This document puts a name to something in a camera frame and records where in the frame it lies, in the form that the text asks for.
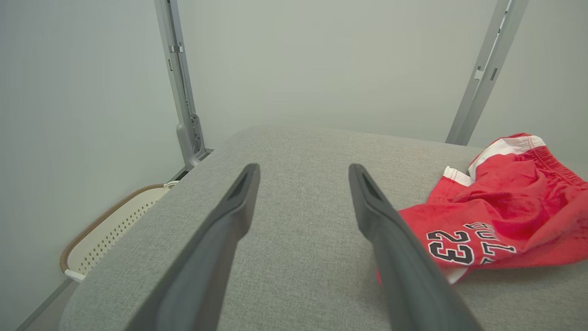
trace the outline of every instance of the perforated plastic basket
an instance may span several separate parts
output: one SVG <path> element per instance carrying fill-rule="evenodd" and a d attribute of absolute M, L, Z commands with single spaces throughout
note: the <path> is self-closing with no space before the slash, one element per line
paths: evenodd
<path fill-rule="evenodd" d="M 144 187 L 103 213 L 78 235 L 59 260 L 69 278 L 81 282 L 112 246 L 178 181 Z"/>

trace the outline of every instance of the clothing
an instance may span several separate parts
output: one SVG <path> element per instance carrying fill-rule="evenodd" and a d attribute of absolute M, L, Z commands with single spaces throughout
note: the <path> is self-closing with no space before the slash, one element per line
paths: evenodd
<path fill-rule="evenodd" d="M 468 171 L 447 167 L 426 204 L 400 211 L 450 282 L 473 267 L 588 258 L 588 183 L 559 163 L 541 138 L 498 139 Z"/>

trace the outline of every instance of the red shorts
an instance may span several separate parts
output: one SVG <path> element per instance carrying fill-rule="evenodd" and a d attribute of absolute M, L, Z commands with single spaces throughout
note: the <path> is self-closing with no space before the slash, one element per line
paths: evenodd
<path fill-rule="evenodd" d="M 426 204 L 400 211 L 450 282 L 474 267 L 588 258 L 588 183 L 559 163 L 541 138 L 498 139 L 468 171 L 447 167 Z"/>

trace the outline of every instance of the basket rim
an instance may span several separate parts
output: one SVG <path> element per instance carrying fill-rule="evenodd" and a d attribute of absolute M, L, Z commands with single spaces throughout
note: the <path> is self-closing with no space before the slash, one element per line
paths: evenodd
<path fill-rule="evenodd" d="M 95 221 L 93 221 L 90 225 L 88 225 L 88 227 L 86 229 L 84 229 L 84 231 L 82 231 L 82 233 L 77 235 L 65 247 L 64 251 L 61 253 L 61 257 L 59 258 L 59 266 L 61 268 L 61 271 L 63 273 L 65 273 L 65 271 L 69 269 L 69 266 L 68 266 L 69 254 L 72 252 L 74 247 L 77 244 L 79 244 L 80 241 L 82 241 L 87 235 L 90 234 L 90 232 L 92 232 L 92 230 L 94 230 L 97 226 L 99 226 L 100 223 L 102 223 L 104 220 L 106 220 L 108 218 L 108 216 L 112 215 L 112 213 L 114 213 L 117 209 L 121 208 L 125 203 L 129 202 L 131 199 L 138 196 L 139 194 L 146 192 L 146 191 L 149 191 L 149 190 L 153 190 L 154 188 L 163 188 L 163 184 L 149 185 L 149 186 L 145 186 L 143 188 L 140 188 L 139 190 L 134 191 L 133 193 L 131 193 L 130 195 L 128 195 L 127 197 L 125 197 L 124 199 L 119 201 L 117 204 L 115 204 L 114 206 L 109 208 L 102 215 L 100 215 Z"/>

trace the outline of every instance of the floor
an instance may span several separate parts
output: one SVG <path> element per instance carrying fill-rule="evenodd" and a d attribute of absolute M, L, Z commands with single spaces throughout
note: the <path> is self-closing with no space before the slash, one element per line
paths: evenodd
<path fill-rule="evenodd" d="M 58 331 L 61 313 L 63 313 L 65 305 L 77 287 L 77 282 L 71 282 L 39 317 L 26 328 L 26 331 Z"/>

